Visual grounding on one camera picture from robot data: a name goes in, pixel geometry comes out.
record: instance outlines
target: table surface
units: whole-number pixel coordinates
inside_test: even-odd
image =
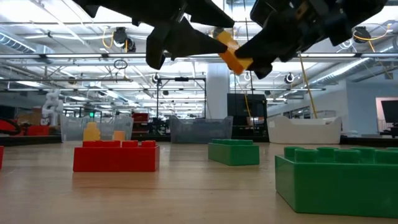
[[[258,144],[260,166],[228,167],[206,144],[160,143],[158,172],[73,173],[79,145],[5,148],[0,223],[398,223],[295,213],[275,191],[283,145]]]

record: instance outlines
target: cable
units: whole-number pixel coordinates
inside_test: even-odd
[[[374,53],[376,53],[376,51],[375,51],[375,49],[374,49],[374,47],[373,47],[372,42],[371,42],[370,40],[369,40],[368,42],[369,42],[369,45],[370,45],[371,48],[372,48],[372,51],[373,51]],[[386,67],[383,65],[383,63],[381,63],[380,60],[378,60],[378,61],[379,61],[380,65],[381,65],[381,67],[383,68],[384,72],[386,73],[386,75],[387,75],[391,80],[393,80],[393,77],[388,73],[388,71],[387,71]]]
[[[378,39],[381,39],[381,38],[385,37],[385,36],[389,33],[389,31],[388,31],[389,29],[390,29],[390,25],[387,26],[387,30],[386,30],[386,32],[385,32],[383,35],[381,35],[381,36],[379,36],[379,37],[374,37],[374,38],[362,38],[362,37],[358,37],[357,35],[355,35],[356,31],[354,32],[353,36],[356,37],[356,38],[359,39],[359,40],[367,40],[367,41],[378,40]]]
[[[15,135],[21,133],[21,127],[17,123],[13,122],[12,120],[7,119],[7,118],[0,118],[0,121],[5,121],[5,122],[11,124],[15,128],[15,130],[13,130],[13,131],[0,130],[1,134],[8,134],[8,135],[11,135],[11,136],[15,136]]]
[[[238,83],[238,85],[239,85],[241,91],[243,92],[244,100],[245,100],[245,102],[246,102],[246,109],[248,110],[248,114],[249,114],[249,117],[250,117],[250,119],[251,119],[251,113],[250,113],[250,110],[249,110],[248,96],[246,95],[245,91],[243,90],[241,84]]]
[[[368,41],[369,42],[369,45],[371,46],[371,48],[372,48],[372,51],[374,52],[374,53],[376,53],[376,51],[374,50],[374,47],[373,47],[373,44],[372,44],[372,42],[369,40]]]
[[[313,114],[315,116],[315,119],[318,119],[317,109],[315,109],[315,103],[313,102],[312,93],[311,93],[310,85],[308,84],[307,74],[305,73],[304,63],[303,63],[303,58],[301,57],[301,53],[299,53],[298,56],[300,57],[300,63],[301,63],[301,69],[303,70],[304,81],[305,81],[305,84],[308,89],[308,94],[310,95]]]
[[[102,44],[104,45],[104,47],[106,47],[107,49],[110,49],[112,46],[113,46],[113,35],[114,35],[114,32],[112,32],[112,37],[111,37],[111,45],[110,46],[108,46],[108,45],[106,45],[106,43],[105,43],[105,33],[106,33],[106,27],[105,27],[105,29],[104,29],[104,34],[103,34],[103,38],[102,38]]]
[[[248,25],[248,18],[246,16],[246,0],[243,0],[243,10],[244,10],[244,13],[245,13],[244,21],[246,23],[246,38],[247,38],[247,40],[249,42],[249,25]],[[251,75],[251,71],[250,71],[250,84],[251,84],[251,99],[252,99],[251,106],[253,108],[253,106],[254,106],[254,90],[253,90],[253,78],[252,78],[252,75]],[[247,106],[248,111],[249,111],[249,105],[248,105],[248,99],[247,98],[246,98],[246,106]],[[249,116],[250,116],[250,120],[252,120],[252,123],[253,123],[253,134],[255,134],[256,133],[256,126],[254,125],[254,118],[251,117],[250,113],[249,113]]]

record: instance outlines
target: yellow lego brick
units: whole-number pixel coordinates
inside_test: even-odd
[[[126,133],[124,131],[115,131],[113,133],[113,140],[125,141]]]
[[[83,132],[83,141],[101,140],[101,132],[95,122],[89,122]]]
[[[253,63],[253,59],[251,58],[237,58],[235,56],[235,51],[239,49],[239,44],[232,38],[232,35],[229,32],[221,32],[218,34],[216,39],[228,46],[227,51],[219,54],[219,56],[225,61],[229,69],[235,72],[235,74],[242,74],[243,71]]]

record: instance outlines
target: gray bin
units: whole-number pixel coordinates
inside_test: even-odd
[[[61,117],[62,141],[82,141],[83,132],[89,122],[96,122],[101,132],[101,140],[112,140],[114,131],[124,131],[126,140],[131,139],[133,119],[128,116],[117,116],[109,120],[103,118]]]
[[[172,143],[209,143],[213,139],[231,139],[233,117],[225,119],[178,119],[170,117]]]

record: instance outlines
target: red object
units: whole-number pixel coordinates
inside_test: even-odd
[[[50,126],[30,126],[27,129],[28,136],[48,136],[50,132]]]
[[[4,154],[4,146],[0,146],[0,170],[2,168],[2,155]]]
[[[134,113],[132,115],[132,118],[134,118],[135,123],[148,123],[149,114],[148,113]]]
[[[123,147],[89,147],[90,143],[85,142],[88,147],[75,148],[73,171],[155,172],[159,168],[159,146],[155,141],[142,142],[144,147],[134,146],[136,143],[125,141]]]
[[[120,141],[83,141],[83,147],[120,147]]]
[[[136,141],[136,140],[123,141],[122,142],[122,147],[138,147],[138,141]]]
[[[11,125],[10,123],[8,123],[8,122],[0,120],[0,130],[14,131],[15,127],[13,125]],[[24,131],[23,130],[19,134],[15,135],[15,136],[22,136],[22,135],[24,135]]]

